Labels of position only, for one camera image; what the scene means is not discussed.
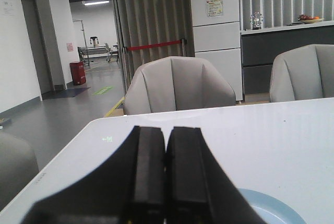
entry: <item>wall notice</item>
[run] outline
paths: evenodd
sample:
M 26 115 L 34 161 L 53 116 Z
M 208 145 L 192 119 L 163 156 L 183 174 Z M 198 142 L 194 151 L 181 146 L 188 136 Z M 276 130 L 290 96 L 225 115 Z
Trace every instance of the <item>wall notice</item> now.
M 73 44 L 72 43 L 66 43 L 67 46 L 67 51 L 68 52 L 73 52 Z
M 223 0 L 207 0 L 207 16 L 216 17 L 223 15 Z
M 0 11 L 2 15 L 13 16 L 13 0 L 0 0 Z

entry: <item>gray curtain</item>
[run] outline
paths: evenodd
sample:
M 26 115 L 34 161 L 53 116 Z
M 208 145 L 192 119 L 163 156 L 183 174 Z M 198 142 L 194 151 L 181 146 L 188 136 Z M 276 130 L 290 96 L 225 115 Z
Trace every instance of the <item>gray curtain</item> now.
M 125 89 L 136 69 L 167 56 L 182 56 L 180 45 L 137 51 L 124 47 L 186 39 L 187 56 L 195 56 L 190 0 L 113 0 Z

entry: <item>ceiling light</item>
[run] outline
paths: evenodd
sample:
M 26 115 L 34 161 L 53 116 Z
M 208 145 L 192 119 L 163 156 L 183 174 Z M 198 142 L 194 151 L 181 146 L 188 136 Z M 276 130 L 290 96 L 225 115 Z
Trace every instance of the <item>ceiling light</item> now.
M 109 1 L 97 1 L 97 2 L 85 3 L 85 6 L 98 5 L 98 4 L 104 4 L 104 3 L 109 3 Z

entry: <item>yellow strip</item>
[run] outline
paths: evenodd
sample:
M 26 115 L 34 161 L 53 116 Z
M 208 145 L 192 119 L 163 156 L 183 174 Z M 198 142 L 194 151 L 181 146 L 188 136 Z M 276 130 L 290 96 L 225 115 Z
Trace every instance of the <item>yellow strip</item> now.
M 108 113 L 106 113 L 106 115 L 104 116 L 104 117 L 109 117 L 112 113 L 113 113 L 113 111 L 122 103 L 124 101 L 124 97 L 122 97 L 120 100 L 119 100 L 119 102 L 117 102 L 116 103 L 116 105 L 112 108 L 112 109 L 110 109 L 110 111 L 108 112 Z

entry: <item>white wall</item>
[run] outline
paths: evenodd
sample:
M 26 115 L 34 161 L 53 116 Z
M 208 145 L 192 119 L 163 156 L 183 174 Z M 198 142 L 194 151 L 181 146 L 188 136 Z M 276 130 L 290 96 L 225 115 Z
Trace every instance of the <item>white wall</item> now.
M 109 47 L 117 44 L 114 11 L 111 2 L 100 5 L 85 6 L 81 2 L 70 3 L 73 19 L 83 20 L 87 46 L 90 37 L 99 38 L 100 45 L 108 43 Z M 84 36 L 81 31 L 81 23 L 75 22 L 75 37 L 79 46 L 85 46 Z
M 40 96 L 21 0 L 11 0 L 13 16 L 0 10 L 0 112 Z M 49 0 L 56 40 L 66 83 L 72 80 L 69 63 L 79 59 L 77 51 L 67 52 L 75 33 L 68 0 Z

